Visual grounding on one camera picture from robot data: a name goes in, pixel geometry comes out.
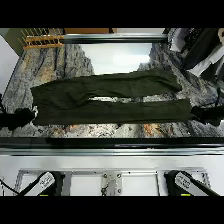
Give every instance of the black cable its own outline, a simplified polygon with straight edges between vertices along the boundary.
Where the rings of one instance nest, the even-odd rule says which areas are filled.
[[[5,186],[6,188],[8,188],[10,191],[19,194],[19,192],[15,191],[14,189],[12,189],[11,187],[9,187],[3,180],[0,179],[0,182],[3,186]]]
[[[5,196],[5,191],[4,191],[2,183],[1,183],[1,186],[2,186],[2,196]]]

